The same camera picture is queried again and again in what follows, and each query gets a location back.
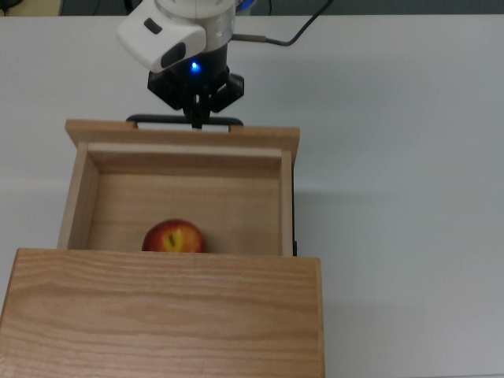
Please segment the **wooden drawer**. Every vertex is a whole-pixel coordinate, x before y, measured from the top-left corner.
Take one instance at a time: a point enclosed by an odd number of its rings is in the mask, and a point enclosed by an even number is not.
[[[212,254],[293,255],[297,128],[139,129],[69,120],[77,146],[60,249],[142,249],[166,219],[202,230]]]

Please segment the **black cable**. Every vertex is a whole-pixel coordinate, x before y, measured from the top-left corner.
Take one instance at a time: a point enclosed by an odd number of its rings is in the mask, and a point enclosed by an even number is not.
[[[327,2],[320,8],[311,18],[302,26],[302,28],[298,31],[298,33],[294,36],[290,41],[279,41],[277,39],[270,39],[265,37],[264,35],[244,35],[244,34],[235,34],[232,36],[231,41],[243,41],[243,42],[261,42],[261,43],[271,43],[272,45],[277,46],[291,46],[293,45],[299,37],[301,37],[302,33],[306,31],[306,29],[323,13],[325,10],[333,3],[334,0],[327,0]]]
[[[96,13],[98,12],[98,8],[100,7],[101,4],[102,4],[102,0],[98,0],[96,2],[96,7],[94,8],[93,13],[91,14],[92,16],[96,16]]]

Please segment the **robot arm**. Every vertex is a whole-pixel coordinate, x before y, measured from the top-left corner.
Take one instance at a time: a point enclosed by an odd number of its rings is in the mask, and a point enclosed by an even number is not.
[[[157,73],[229,42],[237,0],[144,0],[117,29],[124,48]]]

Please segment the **wood grain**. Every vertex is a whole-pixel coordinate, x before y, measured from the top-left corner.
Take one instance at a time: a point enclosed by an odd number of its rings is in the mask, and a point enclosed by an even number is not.
[[[2,378],[321,378],[316,259],[19,250]]]
[[[89,143],[87,150],[100,173],[272,178],[282,159],[281,150],[237,147]]]
[[[81,143],[77,148],[57,241],[57,247],[61,249],[87,249],[99,179],[98,170],[88,156],[87,148],[88,143]]]
[[[65,129],[79,143],[139,143],[185,146],[233,146],[289,150],[295,163],[299,128],[231,126],[224,132],[193,132],[139,128],[135,122],[67,120]]]
[[[185,219],[210,253],[279,255],[279,196],[277,178],[100,175],[87,248],[138,251],[158,222]]]
[[[282,151],[282,165],[279,170],[280,178],[280,249],[283,256],[292,256],[293,253],[293,233],[292,228],[292,165],[291,154]]]

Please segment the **red apple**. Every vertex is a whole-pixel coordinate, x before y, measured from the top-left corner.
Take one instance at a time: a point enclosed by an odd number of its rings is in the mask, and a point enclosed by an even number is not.
[[[205,252],[205,238],[192,223],[165,220],[152,227],[143,240],[142,250],[153,252]]]

